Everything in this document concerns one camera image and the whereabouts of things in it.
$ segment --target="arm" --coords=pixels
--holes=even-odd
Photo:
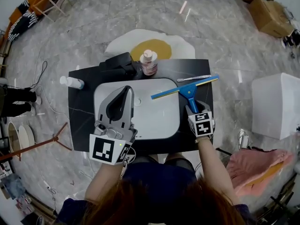
[[[103,163],[89,184],[84,199],[92,203],[99,201],[119,181],[122,169],[123,164],[109,165]]]
[[[233,205],[240,204],[239,198],[233,189],[233,184],[228,171],[219,159],[210,140],[200,140],[198,143],[198,149],[207,183],[223,194],[224,197]]]

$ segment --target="bracelet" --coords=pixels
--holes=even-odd
[[[208,136],[202,136],[202,137],[198,137],[196,140],[195,140],[195,143],[199,143],[201,140],[210,140],[210,138]]]

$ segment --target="person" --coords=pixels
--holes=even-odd
[[[84,201],[67,199],[57,223],[85,225],[255,224],[240,204],[232,181],[209,137],[198,140],[204,177],[180,153],[164,164],[157,155],[136,157],[120,179],[123,165],[102,164]]]
[[[29,89],[12,89],[5,85],[0,86],[0,117],[16,117],[29,111],[36,115],[35,108],[29,102],[41,105],[42,99]]]

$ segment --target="pink blanket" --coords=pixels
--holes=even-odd
[[[227,170],[237,196],[260,196],[277,173],[267,176],[252,186],[247,184],[264,176],[270,167],[281,162],[283,162],[283,166],[286,166],[293,159],[294,155],[292,153],[281,149],[269,152],[242,149],[234,153],[230,157]]]

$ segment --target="navy blue shirt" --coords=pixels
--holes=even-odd
[[[140,182],[143,186],[147,186],[147,197],[152,204],[150,208],[152,214],[155,214],[154,221],[151,222],[154,223],[158,223],[157,220],[163,216],[163,207],[172,204],[189,184],[196,182],[194,172],[186,168],[159,163],[131,164],[122,179],[129,180],[133,186]],[[57,217],[57,222],[79,224],[88,205],[88,201],[67,199]],[[247,205],[239,204],[235,205],[235,208],[246,224],[254,223]]]

